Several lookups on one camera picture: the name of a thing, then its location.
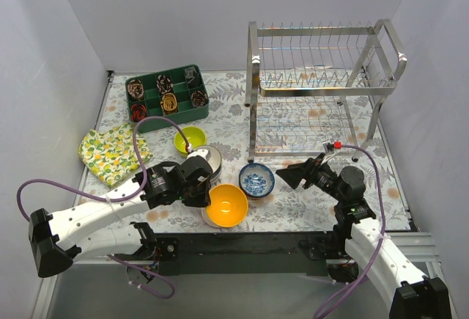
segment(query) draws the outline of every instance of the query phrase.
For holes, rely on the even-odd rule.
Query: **green tray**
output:
[[[128,113],[129,113],[129,120],[132,122],[132,115],[130,108],[133,104],[145,104],[147,107],[147,115],[148,117],[152,116],[164,116],[168,117],[169,119],[173,120],[176,123],[186,123],[190,121],[204,119],[208,116],[208,104],[202,106],[200,108],[194,108],[191,102],[191,94],[197,90],[203,91],[207,94],[207,90],[205,89],[204,80],[202,76],[200,76],[201,85],[197,88],[189,88],[187,83],[185,82],[184,76],[184,69],[194,66],[197,69],[197,72],[200,74],[200,69],[196,65],[187,65],[184,67],[173,68],[171,70],[150,73],[149,75],[145,76],[137,76],[129,78],[125,82],[125,95],[127,96],[127,105],[128,105]],[[161,109],[161,97],[160,93],[158,92],[158,88],[156,87],[156,78],[160,75],[168,76],[173,84],[174,84],[174,95],[176,95],[177,99],[177,108],[179,109],[178,112],[170,115],[163,115],[163,110]],[[140,101],[134,101],[127,91],[127,84],[132,81],[133,79],[140,79],[143,86],[144,86],[144,99]],[[145,133],[150,131],[160,130],[161,128],[169,127],[170,124],[163,121],[163,120],[153,120],[149,122],[143,123],[140,128],[139,132]]]

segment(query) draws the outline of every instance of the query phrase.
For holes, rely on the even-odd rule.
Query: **dish towel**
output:
[[[131,123],[124,123],[106,132],[91,130],[78,147],[81,160],[108,187],[140,167],[133,149],[133,127]],[[137,133],[137,144],[141,158],[147,162],[152,153],[140,133]]]

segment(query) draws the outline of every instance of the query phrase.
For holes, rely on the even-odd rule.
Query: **orange bowl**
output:
[[[248,198],[239,187],[224,183],[212,188],[209,194],[210,205],[202,213],[209,225],[233,227],[248,214]]]

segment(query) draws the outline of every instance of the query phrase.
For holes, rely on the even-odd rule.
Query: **metal dish rack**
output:
[[[382,29],[397,54],[395,70]],[[374,26],[274,27],[249,23],[245,105],[250,106],[249,156],[312,155],[329,140],[357,144],[348,96],[373,96],[367,148],[385,99],[407,64],[388,19]]]

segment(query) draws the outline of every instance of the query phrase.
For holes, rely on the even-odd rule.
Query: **blue patterned bowl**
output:
[[[263,198],[270,194],[276,184],[273,173],[259,163],[244,166],[240,171],[240,187],[252,198]]]

